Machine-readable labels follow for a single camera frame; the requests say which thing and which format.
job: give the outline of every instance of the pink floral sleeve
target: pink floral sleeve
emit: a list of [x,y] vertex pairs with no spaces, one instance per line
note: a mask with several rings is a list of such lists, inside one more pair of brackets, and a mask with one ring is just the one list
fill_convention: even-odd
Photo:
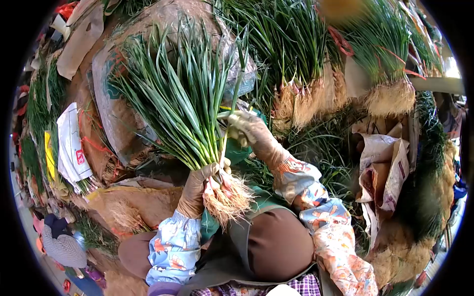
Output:
[[291,156],[272,174],[275,192],[300,211],[300,220],[313,237],[314,256],[323,259],[324,267],[342,293],[377,295],[372,265],[355,254],[351,216],[340,199],[329,197],[319,182],[319,170]]

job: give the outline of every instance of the yellow label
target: yellow label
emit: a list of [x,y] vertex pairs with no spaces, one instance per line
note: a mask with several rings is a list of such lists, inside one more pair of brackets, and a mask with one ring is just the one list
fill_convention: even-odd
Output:
[[45,151],[46,151],[46,167],[48,168],[49,175],[51,178],[56,181],[55,175],[55,160],[53,158],[53,150],[49,141],[51,140],[51,135],[49,131],[45,131]]

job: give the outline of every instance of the pink clothing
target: pink clothing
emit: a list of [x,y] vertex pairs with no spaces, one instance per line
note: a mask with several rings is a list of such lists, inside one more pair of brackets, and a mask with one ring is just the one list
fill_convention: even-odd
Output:
[[45,226],[45,220],[42,219],[41,221],[36,218],[36,215],[33,215],[33,227],[36,229],[36,232],[38,234],[41,234],[43,232],[43,228]]

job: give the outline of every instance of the hand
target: hand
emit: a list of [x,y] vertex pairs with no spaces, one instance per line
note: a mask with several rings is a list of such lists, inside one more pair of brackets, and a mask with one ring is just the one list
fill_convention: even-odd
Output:
[[227,116],[230,123],[229,136],[239,141],[240,145],[250,145],[255,155],[263,160],[273,170],[290,157],[290,153],[284,149],[273,137],[262,119],[243,111],[234,111]]
[[214,162],[189,174],[178,203],[178,212],[191,219],[197,219],[202,215],[202,212],[204,212],[202,200],[204,181],[218,171],[219,164]]

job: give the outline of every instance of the blue cartoon sleeve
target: blue cartoon sleeve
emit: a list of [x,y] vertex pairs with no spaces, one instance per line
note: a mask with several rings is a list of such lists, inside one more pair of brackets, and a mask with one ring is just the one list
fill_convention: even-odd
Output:
[[326,224],[351,224],[350,214],[341,200],[330,198],[320,183],[321,173],[315,166],[290,156],[272,173],[275,193],[300,212],[299,218],[311,235]]
[[173,282],[186,284],[196,271],[196,261],[201,255],[201,220],[190,219],[177,210],[173,217],[160,223],[150,240],[148,260],[152,268],[146,283]]

